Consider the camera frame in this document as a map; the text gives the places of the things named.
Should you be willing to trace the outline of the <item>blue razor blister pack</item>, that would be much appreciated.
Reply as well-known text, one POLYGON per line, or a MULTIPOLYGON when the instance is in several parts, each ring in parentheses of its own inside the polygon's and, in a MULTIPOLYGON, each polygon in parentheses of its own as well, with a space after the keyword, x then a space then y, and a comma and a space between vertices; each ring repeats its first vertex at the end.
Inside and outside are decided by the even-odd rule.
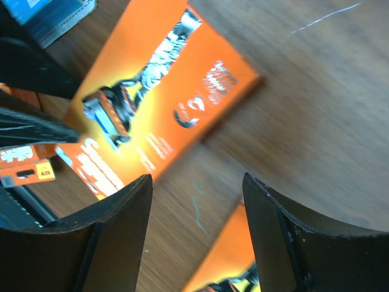
POLYGON ((97 6, 96 0, 4 0, 1 3, 43 49, 71 30, 97 6))

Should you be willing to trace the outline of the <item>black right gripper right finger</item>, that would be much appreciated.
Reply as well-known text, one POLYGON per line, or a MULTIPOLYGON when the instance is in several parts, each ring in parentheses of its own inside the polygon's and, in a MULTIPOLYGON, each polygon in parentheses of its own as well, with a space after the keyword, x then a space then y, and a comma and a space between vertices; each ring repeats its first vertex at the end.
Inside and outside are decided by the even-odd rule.
POLYGON ((243 197, 262 291, 388 291, 388 233, 348 224, 250 173, 243 197))

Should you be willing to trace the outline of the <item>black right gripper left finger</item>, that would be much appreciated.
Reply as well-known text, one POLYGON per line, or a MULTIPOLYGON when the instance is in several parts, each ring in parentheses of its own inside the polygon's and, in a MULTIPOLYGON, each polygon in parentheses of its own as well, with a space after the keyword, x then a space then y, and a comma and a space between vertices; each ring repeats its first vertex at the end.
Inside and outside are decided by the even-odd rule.
POLYGON ((2 291, 134 291, 151 175, 40 228, 1 229, 2 291))

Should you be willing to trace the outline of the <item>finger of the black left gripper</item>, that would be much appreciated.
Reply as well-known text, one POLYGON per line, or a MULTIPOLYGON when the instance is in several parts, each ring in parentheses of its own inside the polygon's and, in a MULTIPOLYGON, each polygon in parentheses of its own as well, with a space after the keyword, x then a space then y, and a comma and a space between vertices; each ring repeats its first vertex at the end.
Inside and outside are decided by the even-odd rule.
POLYGON ((1 82, 12 88, 71 99, 81 80, 54 60, 1 6, 1 82))
POLYGON ((76 143, 80 134, 61 120, 1 91, 1 148, 76 143))

